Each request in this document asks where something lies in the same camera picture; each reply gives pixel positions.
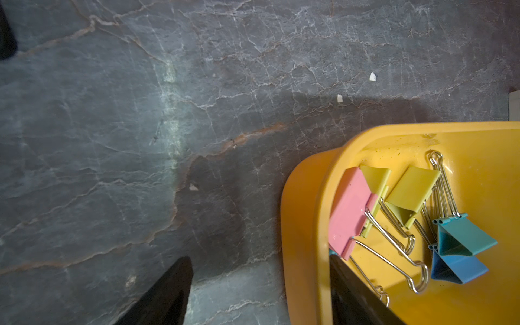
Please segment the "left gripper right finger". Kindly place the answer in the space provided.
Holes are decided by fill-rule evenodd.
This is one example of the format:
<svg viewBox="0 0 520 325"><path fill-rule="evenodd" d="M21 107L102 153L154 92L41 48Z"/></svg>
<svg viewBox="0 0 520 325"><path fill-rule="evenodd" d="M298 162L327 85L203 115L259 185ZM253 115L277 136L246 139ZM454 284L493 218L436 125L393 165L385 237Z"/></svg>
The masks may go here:
<svg viewBox="0 0 520 325"><path fill-rule="evenodd" d="M330 256L330 285L334 324L403 324L348 268L338 255Z"/></svg>

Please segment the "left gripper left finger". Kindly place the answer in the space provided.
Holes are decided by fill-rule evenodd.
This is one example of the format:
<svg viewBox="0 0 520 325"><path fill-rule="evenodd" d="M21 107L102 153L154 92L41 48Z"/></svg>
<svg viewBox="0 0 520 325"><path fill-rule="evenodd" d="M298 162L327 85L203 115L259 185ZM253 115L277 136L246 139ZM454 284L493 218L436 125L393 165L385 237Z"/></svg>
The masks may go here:
<svg viewBox="0 0 520 325"><path fill-rule="evenodd" d="M179 258L116 323L183 324L193 276L191 258Z"/></svg>

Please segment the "blue binder clip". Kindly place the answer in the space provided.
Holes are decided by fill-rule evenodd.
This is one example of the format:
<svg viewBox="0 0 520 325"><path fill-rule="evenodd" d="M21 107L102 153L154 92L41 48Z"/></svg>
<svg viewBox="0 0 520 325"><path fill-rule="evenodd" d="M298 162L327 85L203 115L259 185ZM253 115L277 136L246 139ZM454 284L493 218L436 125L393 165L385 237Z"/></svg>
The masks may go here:
<svg viewBox="0 0 520 325"><path fill-rule="evenodd" d="M467 284L488 273L489 269L474 256L441 256L438 245L429 245L432 252L431 278L455 284Z"/></svg>

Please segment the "yellow plastic storage box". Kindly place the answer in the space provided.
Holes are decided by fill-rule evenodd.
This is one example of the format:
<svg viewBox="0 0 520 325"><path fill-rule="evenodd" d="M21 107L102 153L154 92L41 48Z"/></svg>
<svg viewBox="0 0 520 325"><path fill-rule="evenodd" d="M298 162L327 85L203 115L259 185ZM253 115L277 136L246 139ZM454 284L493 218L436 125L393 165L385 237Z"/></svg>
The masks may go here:
<svg viewBox="0 0 520 325"><path fill-rule="evenodd" d="M280 203L293 324L518 324L519 123L375 127Z"/></svg>

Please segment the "pink binder clip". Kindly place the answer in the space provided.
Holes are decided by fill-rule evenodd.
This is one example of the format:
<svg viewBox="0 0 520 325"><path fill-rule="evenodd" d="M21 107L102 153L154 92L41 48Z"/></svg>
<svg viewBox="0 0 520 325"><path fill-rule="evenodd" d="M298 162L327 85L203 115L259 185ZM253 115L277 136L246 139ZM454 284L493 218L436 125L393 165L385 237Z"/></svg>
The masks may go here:
<svg viewBox="0 0 520 325"><path fill-rule="evenodd" d="M401 273L410 290L420 294L426 290L429 284L429 269L424 262L412 260L409 250L376 220L372 211L378 201L378 196L370 190L362 170L359 167L346 169L337 188L330 214L329 249L348 261L351 259L355 246L361 246ZM416 283L412 276L358 240L366 222L370 222L372 227L376 228L407 262L421 269L420 282Z"/></svg>

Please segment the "pale yellow binder clip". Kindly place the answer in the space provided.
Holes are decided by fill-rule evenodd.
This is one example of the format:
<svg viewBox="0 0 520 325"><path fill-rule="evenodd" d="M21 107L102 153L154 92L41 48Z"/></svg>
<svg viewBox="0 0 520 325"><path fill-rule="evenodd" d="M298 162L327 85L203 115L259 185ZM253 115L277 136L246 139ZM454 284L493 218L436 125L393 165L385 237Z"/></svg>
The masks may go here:
<svg viewBox="0 0 520 325"><path fill-rule="evenodd" d="M406 230L413 226L440 175L435 169L410 165L386 198L385 202Z"/></svg>

